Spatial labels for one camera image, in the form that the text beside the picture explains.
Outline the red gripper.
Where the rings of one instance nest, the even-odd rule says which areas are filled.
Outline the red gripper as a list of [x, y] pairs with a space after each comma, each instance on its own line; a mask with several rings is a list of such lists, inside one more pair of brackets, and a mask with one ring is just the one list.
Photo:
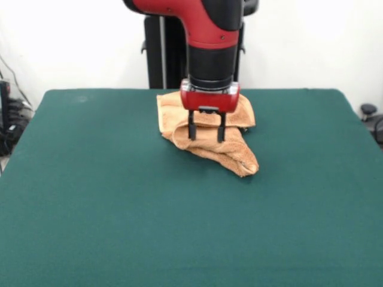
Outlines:
[[239, 101], [240, 86], [233, 82], [228, 88], [217, 91], [205, 91], [194, 87], [189, 79], [183, 79], [180, 86], [181, 102], [184, 109], [189, 110], [188, 133], [189, 139], [196, 139], [196, 125], [194, 111], [213, 110], [218, 111], [220, 125], [218, 127], [218, 143], [225, 141], [226, 113], [235, 111]]

